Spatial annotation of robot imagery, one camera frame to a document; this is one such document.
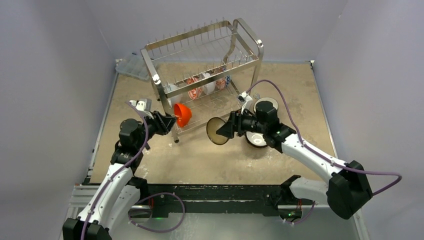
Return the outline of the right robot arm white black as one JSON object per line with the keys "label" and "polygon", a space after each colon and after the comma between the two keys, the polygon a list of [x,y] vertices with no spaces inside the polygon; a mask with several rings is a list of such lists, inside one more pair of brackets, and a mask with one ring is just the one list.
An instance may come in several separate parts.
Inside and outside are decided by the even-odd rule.
{"label": "right robot arm white black", "polygon": [[206,131],[216,145],[246,133],[261,134],[270,148],[296,159],[322,179],[294,176],[284,182],[280,196],[288,204],[298,199],[327,204],[337,216],[348,220],[373,197],[359,162],[347,163],[309,145],[298,132],[280,122],[278,111],[269,101],[258,103],[255,113],[244,109],[231,111],[227,120],[214,117]]}

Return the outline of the stainless steel dish rack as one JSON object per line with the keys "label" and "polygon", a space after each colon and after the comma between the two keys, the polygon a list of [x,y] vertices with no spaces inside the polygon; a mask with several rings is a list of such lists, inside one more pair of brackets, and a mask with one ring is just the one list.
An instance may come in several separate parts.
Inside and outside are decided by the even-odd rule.
{"label": "stainless steel dish rack", "polygon": [[235,75],[252,70],[255,83],[264,56],[264,43],[242,18],[215,20],[165,35],[140,51],[156,99],[172,115],[172,99],[180,98],[192,117],[174,126],[178,143],[184,134],[204,127],[211,117],[227,117],[240,104]]}

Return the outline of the orange white floral bowl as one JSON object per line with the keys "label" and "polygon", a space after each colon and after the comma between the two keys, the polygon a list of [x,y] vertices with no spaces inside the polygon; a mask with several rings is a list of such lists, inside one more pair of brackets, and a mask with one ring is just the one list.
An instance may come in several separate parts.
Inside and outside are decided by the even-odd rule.
{"label": "orange white floral bowl", "polygon": [[[191,84],[198,82],[199,80],[200,80],[200,78],[198,76],[192,76],[189,79],[187,79],[186,83],[187,83],[187,85],[191,85]],[[202,92],[203,92],[203,89],[200,86],[200,87],[194,87],[193,89],[190,89],[187,93],[188,93],[188,96],[191,100],[196,100],[197,98],[200,97]]]}

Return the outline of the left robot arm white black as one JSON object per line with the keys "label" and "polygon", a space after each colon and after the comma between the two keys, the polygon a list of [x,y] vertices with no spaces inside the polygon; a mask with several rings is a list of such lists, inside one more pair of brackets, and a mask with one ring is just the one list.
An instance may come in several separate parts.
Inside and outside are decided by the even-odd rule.
{"label": "left robot arm white black", "polygon": [[75,218],[67,218],[62,226],[65,240],[110,240],[117,224],[130,208],[149,199],[147,180],[135,171],[149,148],[154,135],[167,135],[176,123],[172,115],[158,111],[140,112],[142,121],[129,118],[119,126],[106,176],[86,207]]}

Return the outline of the orange diamond pattern bowl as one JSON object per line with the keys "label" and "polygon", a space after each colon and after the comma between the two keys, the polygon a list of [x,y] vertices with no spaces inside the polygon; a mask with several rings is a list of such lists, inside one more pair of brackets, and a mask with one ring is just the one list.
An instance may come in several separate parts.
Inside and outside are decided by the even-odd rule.
{"label": "orange diamond pattern bowl", "polygon": [[[215,68],[214,71],[213,71],[213,73],[214,74],[219,74],[219,73],[224,72],[226,70],[227,70],[227,68],[225,66],[221,66],[219,68]],[[218,90],[223,90],[224,88],[226,88],[229,85],[230,80],[231,80],[231,76],[230,75],[227,75],[225,77],[222,77],[220,79],[217,79],[215,81],[215,86],[217,87]]]}

